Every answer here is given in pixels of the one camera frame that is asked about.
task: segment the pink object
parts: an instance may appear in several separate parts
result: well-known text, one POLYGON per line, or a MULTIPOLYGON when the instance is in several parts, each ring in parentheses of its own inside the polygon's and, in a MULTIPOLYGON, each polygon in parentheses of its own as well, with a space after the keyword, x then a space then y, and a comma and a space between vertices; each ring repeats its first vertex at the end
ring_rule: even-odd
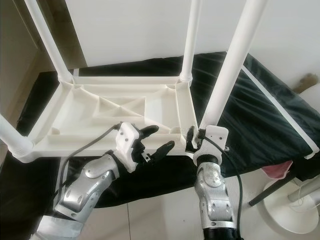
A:
POLYGON ((281 164, 264 166, 261 169, 271 179, 284 179, 287 175, 289 168, 292 165, 292 161, 286 161, 281 164))

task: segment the chair leg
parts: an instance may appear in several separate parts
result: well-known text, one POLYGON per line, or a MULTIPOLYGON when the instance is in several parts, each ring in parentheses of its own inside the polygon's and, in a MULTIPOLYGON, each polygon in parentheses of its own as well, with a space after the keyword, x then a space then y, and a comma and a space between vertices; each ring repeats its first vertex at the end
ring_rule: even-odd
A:
POLYGON ((284 186, 285 184, 287 184, 288 182, 290 182, 292 179, 294 179, 296 177, 296 172, 294 170, 291 170, 287 173, 287 175, 285 176, 284 179, 278 180, 276 181, 274 184, 272 184, 270 187, 268 187, 266 190, 264 190, 263 192, 261 192, 258 196, 256 196, 254 199, 252 199, 249 202, 249 205, 251 207, 253 207, 254 205, 258 204, 259 202, 261 202, 263 199, 265 199, 266 197, 268 197, 270 194, 272 194, 273 192, 275 192, 276 190, 278 190, 279 188, 281 188, 282 186, 284 186))

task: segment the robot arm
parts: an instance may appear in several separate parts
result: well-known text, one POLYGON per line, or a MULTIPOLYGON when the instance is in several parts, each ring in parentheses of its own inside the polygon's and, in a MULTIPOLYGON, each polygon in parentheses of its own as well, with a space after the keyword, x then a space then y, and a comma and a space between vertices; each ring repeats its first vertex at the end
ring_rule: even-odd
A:
POLYGON ((239 231, 228 197, 225 180, 221 175, 222 150, 225 148, 228 130, 224 127, 209 125, 200 129, 196 142, 198 149, 192 147, 193 129, 187 136, 187 152, 192 152, 197 165, 195 191, 199 197, 201 224, 205 240, 239 240, 239 231), (220 149, 212 145, 209 139, 220 149))
POLYGON ((145 153, 141 140, 158 129, 153 125, 139 130, 130 123, 121 123, 115 138, 116 151, 110 150, 83 167, 80 176, 55 206, 55 211, 62 217, 43 216, 30 240, 75 240, 101 194, 114 180, 126 172, 134 172, 143 164, 162 159, 175 146, 174 141, 169 141, 153 155, 145 153))

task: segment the white wall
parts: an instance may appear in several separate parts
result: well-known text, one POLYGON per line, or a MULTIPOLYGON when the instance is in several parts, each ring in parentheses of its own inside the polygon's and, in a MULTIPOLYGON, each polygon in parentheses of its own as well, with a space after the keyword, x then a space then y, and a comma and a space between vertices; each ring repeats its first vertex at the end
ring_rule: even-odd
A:
MULTIPOLYGON (((181 56, 191 0, 66 0, 88 66, 181 56)), ((228 49, 245 0, 203 0, 197 53, 228 49)), ((293 87, 320 75, 320 1, 269 0, 250 53, 293 87)))
POLYGON ((1 1, 0 17, 0 111, 8 118, 13 112, 8 108, 35 59, 37 46, 12 0, 1 1))

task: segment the white stand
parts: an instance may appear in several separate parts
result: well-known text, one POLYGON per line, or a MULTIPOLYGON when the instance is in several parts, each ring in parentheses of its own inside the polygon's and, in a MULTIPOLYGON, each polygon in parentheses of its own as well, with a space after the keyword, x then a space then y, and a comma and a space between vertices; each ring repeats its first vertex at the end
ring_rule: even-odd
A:
MULTIPOLYGON (((270 187, 274 182, 269 182, 264 189, 270 187)), ((317 227, 319 214, 309 195, 302 198, 303 203, 302 200, 291 202, 288 199, 288 195, 298 189, 297 185, 288 182, 267 196, 263 204, 271 218, 282 228, 296 234, 307 234, 317 227)))
POLYGON ((291 202, 295 202, 299 198, 309 195, 318 189, 320 189, 320 175, 312 179, 307 184, 302 185, 300 190, 296 190, 295 192, 291 193, 288 196, 288 199, 291 202))
POLYGON ((182 70, 180 80, 184 82, 192 82, 192 65, 194 62, 196 40, 198 26, 200 22, 202 0, 192 0, 190 7, 190 16, 188 23, 188 31, 186 33, 186 41, 183 55, 182 70))
MULTIPOLYGON (((119 122, 130 122, 138 128, 159 126, 159 131, 144 142, 146 153, 152 154, 173 140, 175 147, 169 154, 185 154, 188 129, 198 127, 189 87, 202 0, 191 3, 181 75, 156 77, 72 76, 37 0, 24 1, 60 85, 28 138, 22 137, 8 122, 4 124, 1 138, 5 138, 17 159, 26 163, 39 157, 66 157, 119 122)), ((78 156, 101 156, 106 150, 115 150, 114 135, 112 132, 78 156)))
POLYGON ((200 128, 217 125, 262 18, 267 0, 247 0, 216 80, 200 128))
POLYGON ((51 58, 54 68, 58 73, 58 79, 60 81, 72 82, 72 74, 68 71, 64 60, 61 57, 55 40, 52 37, 45 18, 38 6, 37 0, 25 0, 25 4, 30 12, 36 29, 40 34, 42 42, 51 58))
POLYGON ((0 115, 0 138, 8 146, 12 155, 23 163, 33 161, 28 154, 33 149, 33 143, 25 136, 22 136, 11 124, 0 115))

